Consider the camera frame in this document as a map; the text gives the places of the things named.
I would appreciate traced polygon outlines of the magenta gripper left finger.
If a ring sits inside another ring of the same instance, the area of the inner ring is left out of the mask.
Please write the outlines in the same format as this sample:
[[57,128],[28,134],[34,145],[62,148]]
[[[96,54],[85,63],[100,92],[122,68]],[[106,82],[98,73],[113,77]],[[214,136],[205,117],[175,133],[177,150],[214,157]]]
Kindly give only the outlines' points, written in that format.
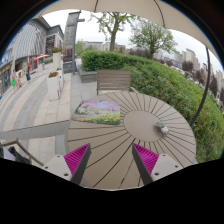
[[90,144],[85,144],[65,156],[55,155],[42,169],[79,185],[90,154]]

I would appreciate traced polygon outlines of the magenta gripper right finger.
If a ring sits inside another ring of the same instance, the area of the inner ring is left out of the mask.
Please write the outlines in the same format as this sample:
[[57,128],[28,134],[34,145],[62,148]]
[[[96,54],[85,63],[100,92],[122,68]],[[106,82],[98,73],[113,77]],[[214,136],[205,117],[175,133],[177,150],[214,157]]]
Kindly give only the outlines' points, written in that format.
[[132,154],[144,185],[182,169],[169,155],[156,154],[137,144],[132,145]]

